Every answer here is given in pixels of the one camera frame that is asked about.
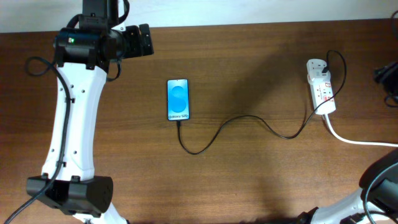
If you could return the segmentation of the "blue Galaxy smartphone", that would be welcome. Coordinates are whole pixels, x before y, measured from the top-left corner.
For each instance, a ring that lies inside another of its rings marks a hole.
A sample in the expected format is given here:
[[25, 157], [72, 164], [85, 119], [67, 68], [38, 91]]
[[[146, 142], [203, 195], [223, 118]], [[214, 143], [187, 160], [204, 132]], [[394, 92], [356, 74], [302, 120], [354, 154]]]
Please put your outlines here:
[[167, 118], [169, 121], [190, 119], [189, 87], [187, 79], [167, 81]]

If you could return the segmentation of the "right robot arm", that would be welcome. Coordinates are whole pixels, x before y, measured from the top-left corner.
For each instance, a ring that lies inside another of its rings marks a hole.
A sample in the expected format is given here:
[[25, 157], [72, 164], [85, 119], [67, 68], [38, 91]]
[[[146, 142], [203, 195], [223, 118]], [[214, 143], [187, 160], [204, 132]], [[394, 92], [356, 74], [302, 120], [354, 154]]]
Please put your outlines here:
[[303, 212], [296, 223], [375, 223], [397, 220], [397, 144], [389, 142], [354, 141], [338, 135], [329, 114], [336, 110], [328, 62], [310, 59], [307, 80], [315, 114], [320, 115], [335, 138], [360, 146], [393, 147], [394, 150], [372, 164], [361, 177], [359, 189], [328, 207], [315, 207]]

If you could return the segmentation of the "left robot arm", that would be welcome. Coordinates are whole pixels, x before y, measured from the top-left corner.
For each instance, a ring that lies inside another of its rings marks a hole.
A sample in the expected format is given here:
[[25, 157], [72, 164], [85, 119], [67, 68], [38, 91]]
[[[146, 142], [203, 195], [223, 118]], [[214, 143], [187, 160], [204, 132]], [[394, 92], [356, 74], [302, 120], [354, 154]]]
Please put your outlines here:
[[55, 37], [46, 69], [57, 77], [57, 105], [41, 173], [27, 180], [30, 201], [40, 201], [83, 223], [124, 223], [112, 203], [113, 180], [95, 174], [93, 140], [101, 92], [112, 63], [154, 52], [147, 24], [126, 26], [127, 1], [84, 0]]

